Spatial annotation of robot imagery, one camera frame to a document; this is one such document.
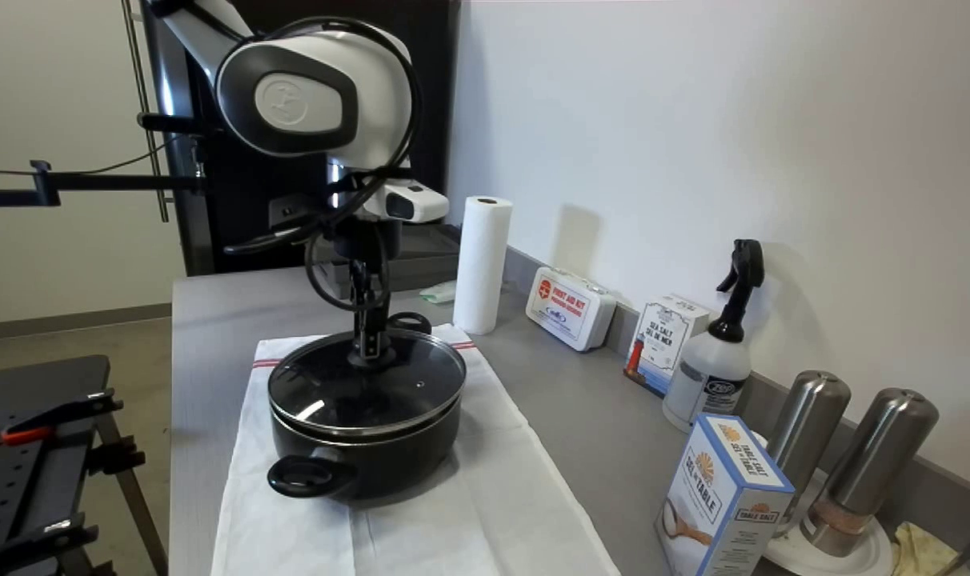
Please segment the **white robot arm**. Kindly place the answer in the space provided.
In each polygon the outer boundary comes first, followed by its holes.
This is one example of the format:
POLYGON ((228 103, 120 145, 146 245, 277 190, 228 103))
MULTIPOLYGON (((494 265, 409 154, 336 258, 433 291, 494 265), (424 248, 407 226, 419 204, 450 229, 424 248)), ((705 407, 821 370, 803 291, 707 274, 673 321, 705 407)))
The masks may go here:
POLYGON ((146 0, 180 46, 203 68, 225 126, 277 161, 323 154, 336 170, 335 202, 305 226, 308 245, 335 235, 349 245, 357 297, 349 362, 388 357, 381 226, 362 206, 409 161, 417 75, 407 45, 357 17, 300 17, 252 33, 230 0, 146 0))

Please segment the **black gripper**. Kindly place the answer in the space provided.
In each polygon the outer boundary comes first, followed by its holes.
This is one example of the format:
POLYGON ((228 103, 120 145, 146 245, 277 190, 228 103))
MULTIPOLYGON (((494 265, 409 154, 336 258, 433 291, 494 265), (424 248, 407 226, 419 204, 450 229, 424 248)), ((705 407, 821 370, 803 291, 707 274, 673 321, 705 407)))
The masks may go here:
POLYGON ((352 364, 388 355, 388 261, 396 254, 396 226, 345 219, 335 233, 336 297, 352 309, 352 364))

